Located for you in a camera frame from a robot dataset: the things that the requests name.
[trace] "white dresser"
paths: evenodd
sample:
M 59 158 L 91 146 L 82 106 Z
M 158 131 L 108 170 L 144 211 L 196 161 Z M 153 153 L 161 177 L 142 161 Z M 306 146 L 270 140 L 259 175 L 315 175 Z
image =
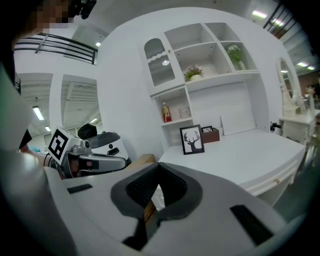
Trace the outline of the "white dresser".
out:
M 316 117 L 319 114 L 319 109 L 314 111 L 308 109 L 303 114 L 296 114 L 292 117 L 280 117 L 282 136 L 302 145 L 307 145 L 311 140 L 311 136 L 315 133 Z

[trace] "glass cabinet door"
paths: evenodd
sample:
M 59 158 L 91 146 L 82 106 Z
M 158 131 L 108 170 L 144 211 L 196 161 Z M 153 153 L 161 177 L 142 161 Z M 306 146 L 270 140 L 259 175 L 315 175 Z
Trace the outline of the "glass cabinet door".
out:
M 164 34 L 148 40 L 140 55 L 150 96 L 185 84 L 175 53 Z

